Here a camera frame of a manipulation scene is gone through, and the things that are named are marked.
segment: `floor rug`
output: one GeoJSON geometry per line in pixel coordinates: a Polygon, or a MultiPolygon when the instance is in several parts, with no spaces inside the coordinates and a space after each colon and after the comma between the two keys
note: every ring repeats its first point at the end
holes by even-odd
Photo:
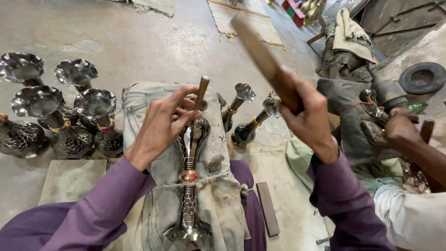
{"type": "Polygon", "coordinates": [[[260,40],[285,49],[270,17],[263,9],[262,0],[239,0],[236,7],[231,5],[231,0],[207,0],[207,2],[218,31],[226,34],[230,42],[233,36],[237,35],[231,25],[231,19],[239,12],[245,12],[246,21],[259,35],[260,40]]]}

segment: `metal vase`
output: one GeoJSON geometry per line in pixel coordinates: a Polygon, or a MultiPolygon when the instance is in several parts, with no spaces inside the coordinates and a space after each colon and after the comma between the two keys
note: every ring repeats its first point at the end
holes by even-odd
{"type": "MultiPolygon", "coordinates": [[[[177,143],[182,159],[182,172],[178,179],[181,183],[198,181],[197,162],[210,131],[209,122],[205,118],[198,118],[193,120],[190,125],[186,125],[178,136],[177,143]]],[[[209,224],[201,222],[198,218],[196,185],[184,186],[181,190],[177,224],[166,234],[166,237],[171,241],[181,238],[194,242],[209,232],[209,224]]]]}
{"type": "Polygon", "coordinates": [[[34,54],[8,52],[0,57],[0,77],[24,86],[43,85],[45,61],[34,54]]]}
{"type": "Polygon", "coordinates": [[[26,122],[12,122],[0,113],[0,152],[18,158],[33,158],[46,151],[50,139],[40,126],[26,122]]]}
{"type": "Polygon", "coordinates": [[[62,92],[50,86],[26,87],[12,99],[11,107],[19,117],[33,117],[48,123],[55,132],[51,139],[51,148],[65,159],[82,159],[94,150],[93,135],[80,126],[71,126],[71,122],[62,116],[65,107],[62,92]]]}
{"type": "Polygon", "coordinates": [[[116,110],[117,98],[113,93],[102,89],[88,89],[80,93],[74,101],[74,109],[96,121],[98,132],[95,146],[107,157],[117,158],[123,154],[123,135],[115,131],[115,121],[111,118],[116,110]]]}
{"type": "Polygon", "coordinates": [[[272,116],[275,118],[281,117],[279,111],[280,103],[279,96],[273,91],[270,91],[268,97],[263,101],[264,109],[259,115],[253,118],[250,123],[241,123],[236,126],[234,132],[231,134],[232,144],[243,147],[253,142],[256,138],[256,128],[261,126],[263,121],[272,116]]]}
{"type": "Polygon", "coordinates": [[[222,113],[222,122],[224,131],[227,133],[232,128],[232,116],[237,112],[237,109],[243,102],[251,103],[256,99],[256,92],[249,86],[249,84],[238,83],[234,87],[237,92],[234,101],[227,106],[226,111],[222,113]]]}
{"type": "MultiPolygon", "coordinates": [[[[72,84],[79,93],[91,89],[91,80],[98,77],[96,67],[84,59],[64,60],[54,69],[54,75],[61,84],[72,84]]],[[[92,134],[98,131],[93,118],[80,115],[79,121],[92,134]]]]}

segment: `dark cloth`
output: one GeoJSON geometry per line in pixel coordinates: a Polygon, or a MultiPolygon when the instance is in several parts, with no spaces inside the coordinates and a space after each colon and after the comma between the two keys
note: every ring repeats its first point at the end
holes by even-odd
{"type": "MultiPolygon", "coordinates": [[[[248,188],[254,186],[254,178],[248,164],[241,160],[230,160],[231,172],[240,184],[246,184],[248,188]]],[[[242,206],[245,211],[246,224],[248,225],[250,239],[245,240],[244,251],[266,250],[266,232],[262,207],[256,193],[251,190],[248,196],[241,196],[242,206]]]]}
{"type": "Polygon", "coordinates": [[[332,250],[395,250],[387,240],[386,226],[375,214],[373,198],[359,184],[342,152],[331,164],[313,155],[307,174],[314,183],[311,204],[336,225],[330,239],[332,250]]]}

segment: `gray cloth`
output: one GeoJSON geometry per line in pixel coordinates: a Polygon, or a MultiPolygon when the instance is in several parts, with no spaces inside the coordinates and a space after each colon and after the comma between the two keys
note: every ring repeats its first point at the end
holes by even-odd
{"type": "Polygon", "coordinates": [[[362,120],[373,122],[373,119],[361,105],[349,109],[360,102],[359,93],[366,88],[370,88],[370,84],[325,78],[318,81],[318,91],[328,100],[328,112],[341,117],[341,147],[350,165],[401,156],[394,150],[371,145],[362,132],[360,123],[362,120]]]}
{"type": "MultiPolygon", "coordinates": [[[[124,149],[127,149],[139,133],[147,105],[153,100],[165,99],[179,89],[179,84],[141,82],[123,90],[124,149]]],[[[198,215],[210,224],[212,236],[204,237],[195,245],[176,241],[171,243],[165,234],[177,221],[180,205],[178,174],[181,162],[178,148],[172,144],[150,165],[150,173],[157,187],[144,202],[141,221],[143,250],[193,250],[226,251],[243,250],[244,240],[250,238],[244,210],[240,203],[239,182],[230,171],[226,138],[221,123],[222,100],[212,88],[204,99],[208,103],[203,117],[211,125],[211,134],[197,164],[200,175],[198,191],[198,215]]]]}

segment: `beige cloth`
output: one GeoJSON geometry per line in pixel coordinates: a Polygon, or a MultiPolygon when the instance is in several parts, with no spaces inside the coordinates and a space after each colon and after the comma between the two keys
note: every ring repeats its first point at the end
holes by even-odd
{"type": "MultiPolygon", "coordinates": [[[[147,105],[153,100],[165,99],[181,87],[179,84],[153,82],[135,83],[123,90],[124,149],[127,149],[139,133],[147,105]]],[[[238,251],[243,250],[244,240],[250,238],[243,207],[240,203],[239,182],[230,171],[226,138],[221,122],[220,97],[208,88],[204,99],[207,109],[203,117],[209,121],[211,132],[203,153],[197,163],[200,181],[197,185],[198,216],[208,223],[212,236],[205,236],[196,242],[171,242],[165,234],[178,219],[180,188],[178,173],[181,161],[178,148],[172,144],[150,164],[150,173],[157,183],[146,195],[142,207],[142,218],[135,214],[132,222],[135,231],[142,225],[142,246],[133,244],[128,250],[184,251],[238,251]]]]}
{"type": "Polygon", "coordinates": [[[231,19],[239,12],[245,12],[246,22],[268,43],[282,45],[271,18],[263,9],[263,0],[243,0],[236,7],[231,6],[231,0],[207,0],[209,9],[220,33],[235,34],[231,19]]]}
{"type": "Polygon", "coordinates": [[[346,50],[369,62],[378,63],[372,55],[369,36],[350,18],[346,8],[341,9],[336,16],[333,50],[346,50]]]}

